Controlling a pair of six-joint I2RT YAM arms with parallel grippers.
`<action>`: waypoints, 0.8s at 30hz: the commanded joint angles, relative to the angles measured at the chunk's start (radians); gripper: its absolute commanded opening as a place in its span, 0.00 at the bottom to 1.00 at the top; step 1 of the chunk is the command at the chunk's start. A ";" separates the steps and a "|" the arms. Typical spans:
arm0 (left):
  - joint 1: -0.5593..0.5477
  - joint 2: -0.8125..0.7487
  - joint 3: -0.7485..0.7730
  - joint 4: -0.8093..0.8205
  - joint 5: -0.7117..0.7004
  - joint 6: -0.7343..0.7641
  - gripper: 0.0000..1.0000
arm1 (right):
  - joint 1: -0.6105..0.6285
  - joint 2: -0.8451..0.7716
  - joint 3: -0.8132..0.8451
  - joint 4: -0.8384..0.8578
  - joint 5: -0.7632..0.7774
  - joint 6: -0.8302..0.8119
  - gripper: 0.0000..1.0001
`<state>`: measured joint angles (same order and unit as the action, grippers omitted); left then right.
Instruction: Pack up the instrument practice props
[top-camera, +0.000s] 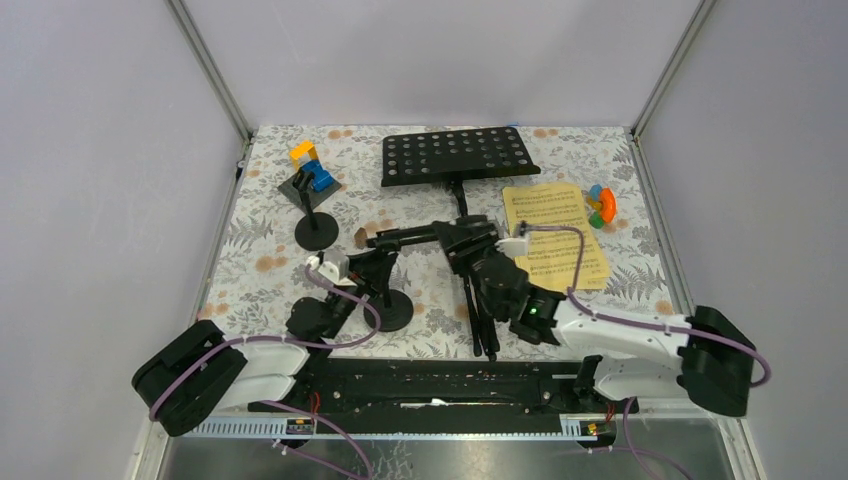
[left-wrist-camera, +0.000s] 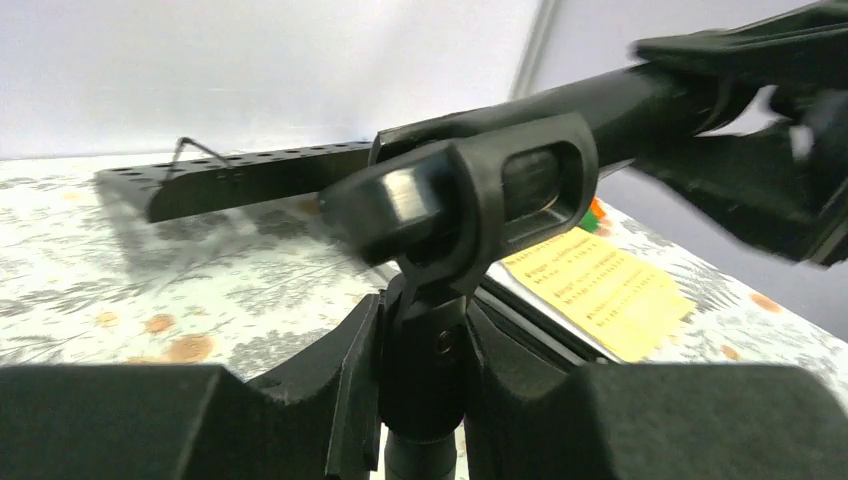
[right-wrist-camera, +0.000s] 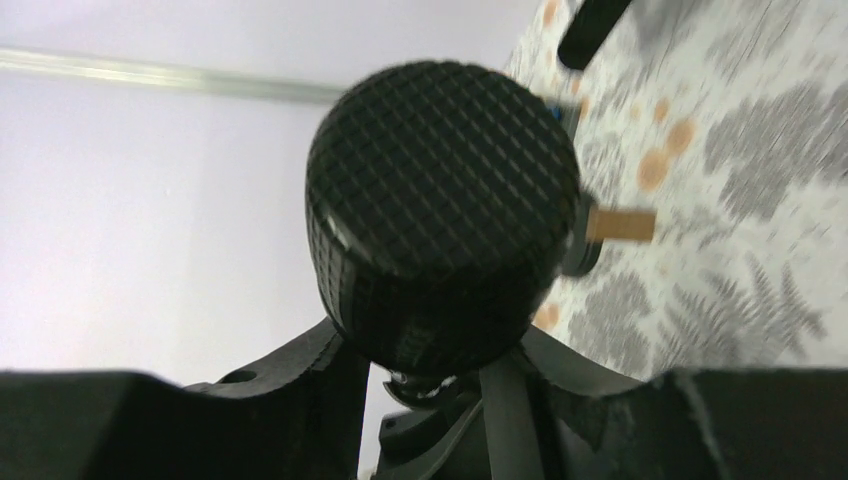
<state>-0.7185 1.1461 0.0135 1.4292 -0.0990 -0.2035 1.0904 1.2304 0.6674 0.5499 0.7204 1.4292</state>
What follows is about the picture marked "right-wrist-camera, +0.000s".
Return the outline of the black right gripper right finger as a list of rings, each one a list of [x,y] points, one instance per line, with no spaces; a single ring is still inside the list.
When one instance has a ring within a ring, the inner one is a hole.
[[[843,479],[847,373],[678,368],[645,382],[538,328],[538,371],[571,479]]]

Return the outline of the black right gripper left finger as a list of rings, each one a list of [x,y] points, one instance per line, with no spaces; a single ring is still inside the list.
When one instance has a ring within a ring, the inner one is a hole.
[[[138,372],[5,373],[5,479],[351,479],[369,364],[329,322],[179,387]]]

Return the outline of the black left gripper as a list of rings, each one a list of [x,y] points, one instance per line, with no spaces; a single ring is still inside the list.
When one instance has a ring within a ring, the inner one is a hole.
[[[436,383],[394,373],[387,393],[407,407],[380,425],[376,479],[547,479],[538,370],[505,357]]]

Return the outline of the black microphone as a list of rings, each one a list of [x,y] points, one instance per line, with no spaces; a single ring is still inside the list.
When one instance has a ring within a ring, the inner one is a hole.
[[[390,371],[478,369],[529,328],[579,198],[572,140],[524,86],[453,61],[381,70],[337,101],[308,154],[327,314]]]

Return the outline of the black tripod music stand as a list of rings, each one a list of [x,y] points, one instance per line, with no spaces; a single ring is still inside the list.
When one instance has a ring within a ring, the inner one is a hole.
[[[631,3],[631,0],[584,1],[559,43],[559,62],[567,69],[584,71]]]

